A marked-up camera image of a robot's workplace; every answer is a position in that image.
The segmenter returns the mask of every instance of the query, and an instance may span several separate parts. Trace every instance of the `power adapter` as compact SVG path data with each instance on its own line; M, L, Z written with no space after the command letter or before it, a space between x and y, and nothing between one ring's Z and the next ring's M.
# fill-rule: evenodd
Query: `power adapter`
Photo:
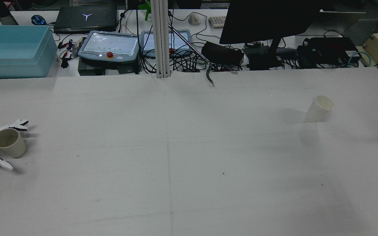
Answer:
M244 53L215 43L206 42L201 53L215 64L240 66Z

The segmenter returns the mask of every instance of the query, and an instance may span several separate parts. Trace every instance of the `computer mouse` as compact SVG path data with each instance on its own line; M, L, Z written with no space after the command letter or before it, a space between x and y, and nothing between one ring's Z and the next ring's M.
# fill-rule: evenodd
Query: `computer mouse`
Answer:
M41 15L33 15L31 17L33 25L47 25L45 18Z
M191 25L200 25L201 24L201 18L196 13L192 13L189 18L188 22Z

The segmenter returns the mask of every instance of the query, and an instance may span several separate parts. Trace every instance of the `white mouse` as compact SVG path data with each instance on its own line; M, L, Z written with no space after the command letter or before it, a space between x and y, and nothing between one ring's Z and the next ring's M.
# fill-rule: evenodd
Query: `white mouse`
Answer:
M192 13L188 18L188 22L191 25L200 25L201 19L199 18L199 16L196 13Z

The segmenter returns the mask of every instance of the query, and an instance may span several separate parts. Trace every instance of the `laptop logo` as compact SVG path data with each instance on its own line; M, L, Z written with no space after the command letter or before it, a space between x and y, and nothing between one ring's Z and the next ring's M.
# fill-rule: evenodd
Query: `laptop logo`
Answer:
M82 14L82 15L85 16L85 21L87 21L87 17L89 17L90 15L93 15L93 14L90 14L90 15Z

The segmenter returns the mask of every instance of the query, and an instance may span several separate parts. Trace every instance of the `black laptop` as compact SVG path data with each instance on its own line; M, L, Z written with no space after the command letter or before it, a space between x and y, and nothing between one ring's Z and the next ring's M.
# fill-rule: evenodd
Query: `black laptop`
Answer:
M63 7L59 10L55 33L89 33L116 30L116 6Z

